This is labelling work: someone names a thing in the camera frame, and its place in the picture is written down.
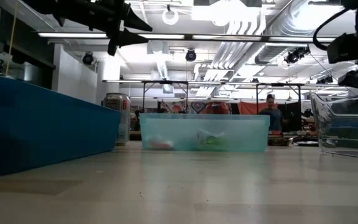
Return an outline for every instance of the translucent plastic bin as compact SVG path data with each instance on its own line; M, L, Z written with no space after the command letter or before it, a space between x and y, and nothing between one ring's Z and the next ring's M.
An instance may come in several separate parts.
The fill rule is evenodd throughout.
M320 149L323 152L357 152L358 96L327 102L313 94L311 104Z
M263 152L269 125L266 115L140 115L144 149Z

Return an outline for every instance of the camera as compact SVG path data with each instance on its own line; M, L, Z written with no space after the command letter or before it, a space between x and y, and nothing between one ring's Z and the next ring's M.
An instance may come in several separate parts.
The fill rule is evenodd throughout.
M196 52L194 49L188 49L186 54L186 61L194 62L197 58Z
M92 65L93 60L94 57L92 52L85 53L85 56L82 58L82 62L84 63L84 65Z

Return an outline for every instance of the blue container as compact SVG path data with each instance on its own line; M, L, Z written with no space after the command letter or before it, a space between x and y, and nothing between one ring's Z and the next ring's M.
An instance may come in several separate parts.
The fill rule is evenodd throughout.
M266 115L140 115L144 149L263 152L269 125Z
M114 148L121 114L0 77L0 175Z

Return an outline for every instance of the orange banner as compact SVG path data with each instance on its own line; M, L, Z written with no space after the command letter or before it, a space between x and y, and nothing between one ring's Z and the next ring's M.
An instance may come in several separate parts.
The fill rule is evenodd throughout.
M267 103L259 103L259 111L256 111L256 103L239 103L240 114L258 114L263 109L267 108Z

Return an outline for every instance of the fluorescent light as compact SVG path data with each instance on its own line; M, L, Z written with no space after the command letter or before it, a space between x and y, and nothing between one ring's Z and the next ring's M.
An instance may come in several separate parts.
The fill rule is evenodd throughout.
M64 39L107 39L104 33L66 33L66 32L39 32L40 37L46 38L64 38ZM185 35L182 34L139 34L139 36L147 39L163 39L163 40L183 40Z
M141 96L130 96L129 97L130 99L143 99L143 97ZM151 99L154 99L154 97L145 97L145 100L151 100Z
M140 80L103 80L104 82L112 83L142 83Z
M138 34L138 35L147 39L183 40L185 38L185 36L181 34Z
M171 1L171 0L148 0L148 1L125 1L125 3L131 4L140 4L143 3L147 5L161 5L161 4L170 4L171 6L181 6L182 3L180 1Z
M90 38L90 39L100 39L107 38L106 34L95 34L95 33L58 33L58 32L40 32L38 33L40 37L48 38Z
M245 41L245 42L258 42L262 38L259 36L244 36L244 35L193 35L194 40L221 40L221 41Z
M221 85L222 82L188 82L189 84Z
M247 7L242 1L217 1L209 6L193 6L192 21L216 21L224 26L229 21L249 22L257 17L261 8Z
M247 83L247 82L240 82L240 83L236 83L236 82L229 82L229 83L226 83L228 85L257 85L258 83Z
M307 47L307 44L291 44L291 43L266 43L268 47Z
M180 98L180 97L156 97L156 99L159 99L159 100L184 100L184 99L186 99L186 97L184 97L184 98Z
M331 43L335 40L334 37L318 37L317 38L321 43ZM301 43L313 43L312 37L270 37L269 41L273 42L301 42Z
M335 86L339 86L338 84L304 84L304 86L316 86L316 87L335 87Z

